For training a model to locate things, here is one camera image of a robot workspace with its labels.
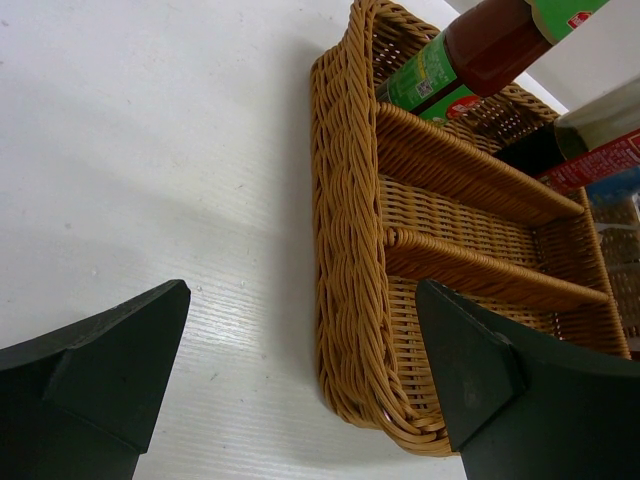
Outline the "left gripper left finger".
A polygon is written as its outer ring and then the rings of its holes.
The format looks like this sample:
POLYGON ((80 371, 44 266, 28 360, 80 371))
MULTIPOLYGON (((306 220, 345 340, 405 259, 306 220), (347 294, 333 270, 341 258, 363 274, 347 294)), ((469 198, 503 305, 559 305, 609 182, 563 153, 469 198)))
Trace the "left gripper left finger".
POLYGON ((190 305, 170 280, 1 351, 4 479, 130 479, 150 446, 190 305))

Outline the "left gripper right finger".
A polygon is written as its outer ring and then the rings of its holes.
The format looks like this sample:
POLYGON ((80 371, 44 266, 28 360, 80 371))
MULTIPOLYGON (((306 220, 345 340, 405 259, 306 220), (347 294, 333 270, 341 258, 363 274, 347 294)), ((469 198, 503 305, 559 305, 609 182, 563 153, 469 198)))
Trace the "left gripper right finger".
POLYGON ((635 479, 639 365, 538 332, 431 280, 415 302, 470 479, 635 479))

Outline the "black cap clear sauce bottle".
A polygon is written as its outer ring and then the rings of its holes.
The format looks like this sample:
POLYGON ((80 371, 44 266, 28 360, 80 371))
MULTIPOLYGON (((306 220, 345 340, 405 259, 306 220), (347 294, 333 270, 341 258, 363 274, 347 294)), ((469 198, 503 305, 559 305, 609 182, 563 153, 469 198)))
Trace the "black cap clear sauce bottle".
POLYGON ((639 78, 502 148, 494 157, 567 194, 639 165, 639 78))

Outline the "yellow cap red sauce bottle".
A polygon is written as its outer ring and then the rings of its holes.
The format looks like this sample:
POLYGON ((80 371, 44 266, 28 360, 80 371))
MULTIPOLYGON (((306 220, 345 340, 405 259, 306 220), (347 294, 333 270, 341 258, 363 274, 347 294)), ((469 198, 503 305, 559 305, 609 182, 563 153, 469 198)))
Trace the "yellow cap red sauce bottle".
POLYGON ((485 0, 376 89, 377 100, 444 125, 500 92, 606 0, 485 0))

